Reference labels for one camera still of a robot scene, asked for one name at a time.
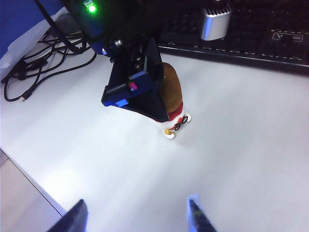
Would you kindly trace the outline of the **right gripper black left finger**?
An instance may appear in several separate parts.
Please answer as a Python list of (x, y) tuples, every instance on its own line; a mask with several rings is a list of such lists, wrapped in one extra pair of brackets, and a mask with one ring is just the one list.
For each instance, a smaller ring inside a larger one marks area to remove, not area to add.
[(87, 219), (87, 205), (80, 199), (48, 232), (85, 232)]

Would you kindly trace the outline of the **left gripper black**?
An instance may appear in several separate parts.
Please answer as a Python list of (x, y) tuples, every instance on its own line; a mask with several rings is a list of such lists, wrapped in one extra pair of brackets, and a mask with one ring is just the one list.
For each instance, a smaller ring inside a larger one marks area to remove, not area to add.
[(100, 54), (117, 56), (123, 45), (158, 25), (169, 7), (169, 0), (102, 0)]

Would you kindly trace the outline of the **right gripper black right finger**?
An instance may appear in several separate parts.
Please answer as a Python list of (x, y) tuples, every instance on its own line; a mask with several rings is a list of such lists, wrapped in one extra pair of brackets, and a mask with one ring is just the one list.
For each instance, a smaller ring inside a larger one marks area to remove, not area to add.
[(186, 221), (188, 232), (216, 232), (209, 219), (206, 217), (200, 204), (198, 194), (190, 194), (186, 203)]

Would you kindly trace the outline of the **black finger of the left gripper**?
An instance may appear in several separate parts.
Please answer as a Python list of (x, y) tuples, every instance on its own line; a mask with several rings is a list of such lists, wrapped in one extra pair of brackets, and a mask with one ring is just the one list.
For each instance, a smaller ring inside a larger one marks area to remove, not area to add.
[(164, 68), (155, 39), (136, 41), (115, 58), (101, 102), (166, 122), (169, 116), (159, 94), (163, 80)]

